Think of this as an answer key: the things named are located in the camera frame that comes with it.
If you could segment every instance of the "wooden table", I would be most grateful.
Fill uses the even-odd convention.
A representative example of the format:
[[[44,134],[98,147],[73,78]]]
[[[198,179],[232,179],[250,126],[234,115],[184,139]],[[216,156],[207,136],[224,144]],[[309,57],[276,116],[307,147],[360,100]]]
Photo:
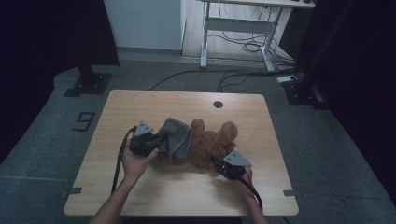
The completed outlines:
[[[265,65],[269,72],[274,72],[271,61],[271,55],[269,54],[269,48],[274,38],[277,24],[279,22],[282,9],[284,7],[291,8],[314,8],[315,4],[311,1],[305,3],[303,0],[291,1],[291,0],[199,0],[206,3],[206,14],[205,14],[205,26],[204,26],[204,42],[201,48],[201,62],[200,66],[206,68],[207,61],[207,33],[209,30],[214,31],[228,31],[228,32],[239,32],[239,33],[251,33],[267,35],[265,45],[261,50],[262,57],[264,58]],[[267,6],[267,7],[279,7],[276,18],[273,21],[251,21],[251,20],[236,20],[227,18],[211,18],[209,16],[210,3],[225,3],[225,4],[238,4],[238,5],[256,5],[256,6]]]
[[[214,102],[221,101],[222,108]],[[253,164],[253,184],[267,216],[298,213],[288,172],[276,140],[264,97],[257,94],[176,91],[112,91],[98,121],[64,212],[91,216],[110,195],[117,154],[126,132],[144,120],[156,133],[168,118],[191,124],[203,119],[217,131],[232,120],[238,127],[239,151]],[[137,182],[122,210],[125,216],[245,216],[247,211],[229,180],[186,164],[153,161]]]

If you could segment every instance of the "brown teddy bear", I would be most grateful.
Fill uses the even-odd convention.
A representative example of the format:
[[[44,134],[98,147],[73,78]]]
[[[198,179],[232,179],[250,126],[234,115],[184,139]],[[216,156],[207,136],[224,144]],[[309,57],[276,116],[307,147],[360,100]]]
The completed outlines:
[[[238,135],[238,128],[232,121],[225,122],[218,132],[206,131],[202,119],[195,119],[191,123],[193,129],[191,145],[187,157],[171,158],[171,163],[181,164],[189,162],[198,169],[215,170],[212,157],[222,160],[228,153],[234,150],[233,140]],[[164,153],[159,157],[168,159]]]

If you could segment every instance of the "human hand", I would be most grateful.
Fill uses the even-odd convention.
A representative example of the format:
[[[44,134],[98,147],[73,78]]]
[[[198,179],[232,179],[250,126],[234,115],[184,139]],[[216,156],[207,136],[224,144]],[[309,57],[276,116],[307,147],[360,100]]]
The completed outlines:
[[[150,161],[158,154],[158,148],[155,148],[147,157],[141,157],[134,154],[130,149],[131,140],[128,140],[126,147],[122,152],[122,167],[124,178],[138,179],[145,173]]]
[[[248,182],[249,184],[253,184],[253,171],[251,170],[250,167],[245,167],[245,174],[242,176],[242,178]],[[233,183],[233,188],[239,193],[241,194],[242,197],[254,197],[253,192],[251,192],[251,190],[244,184],[242,183],[240,180],[238,179],[233,179],[231,180],[231,182]]]

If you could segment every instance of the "metal leg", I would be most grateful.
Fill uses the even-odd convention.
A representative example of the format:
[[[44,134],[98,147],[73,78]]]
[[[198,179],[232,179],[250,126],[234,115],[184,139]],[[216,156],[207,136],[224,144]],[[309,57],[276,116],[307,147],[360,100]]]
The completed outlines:
[[[274,69],[274,67],[272,65],[271,55],[269,54],[268,51],[269,51],[269,48],[271,46],[271,42],[272,42],[272,40],[274,38],[274,34],[275,34],[275,31],[276,31],[277,24],[279,22],[280,14],[282,13],[282,9],[283,9],[283,7],[279,7],[278,8],[277,14],[276,14],[276,18],[273,21],[273,24],[271,26],[270,35],[268,36],[267,40],[265,41],[265,46],[262,49],[262,57],[264,58],[265,65],[267,66],[267,70],[269,72],[274,72],[275,71],[275,69]]]
[[[204,42],[202,43],[201,49],[201,68],[206,68],[206,60],[207,60],[207,26],[209,21],[209,11],[210,11],[210,3],[206,3],[206,15],[205,15],[205,26],[204,26]]]

